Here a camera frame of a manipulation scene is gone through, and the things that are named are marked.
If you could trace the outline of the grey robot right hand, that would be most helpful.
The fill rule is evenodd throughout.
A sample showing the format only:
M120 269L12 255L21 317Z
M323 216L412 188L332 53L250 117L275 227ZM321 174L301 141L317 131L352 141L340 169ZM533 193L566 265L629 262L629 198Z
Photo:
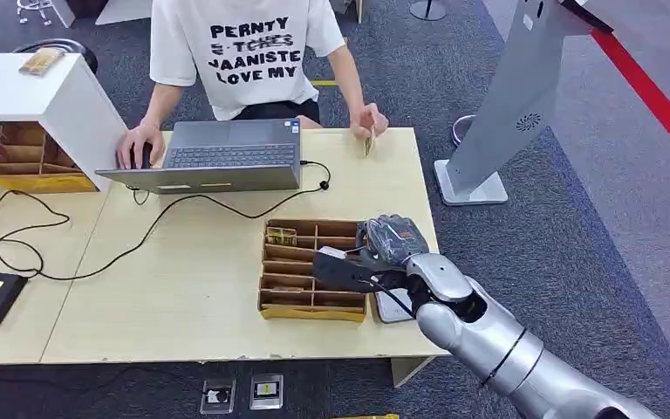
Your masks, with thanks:
M405 268L411 257L430 252L413 220L396 214L360 223L356 247L362 264L374 271Z

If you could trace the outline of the person's right hand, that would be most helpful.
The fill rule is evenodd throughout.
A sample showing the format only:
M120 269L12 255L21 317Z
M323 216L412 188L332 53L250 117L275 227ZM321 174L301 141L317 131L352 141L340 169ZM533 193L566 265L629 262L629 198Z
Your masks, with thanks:
M126 131L116 149L119 167L123 169L131 168L131 155L134 156L135 163L138 164L146 144L151 146L149 162L154 165L165 151L164 138L157 124L142 122L137 127Z

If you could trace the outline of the person's left hand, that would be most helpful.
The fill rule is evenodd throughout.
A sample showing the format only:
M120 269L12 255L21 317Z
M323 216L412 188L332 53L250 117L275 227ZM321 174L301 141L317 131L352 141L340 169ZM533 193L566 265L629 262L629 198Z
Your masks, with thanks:
M375 103L363 105L350 114L351 132L359 140L375 139L388 129L388 119Z

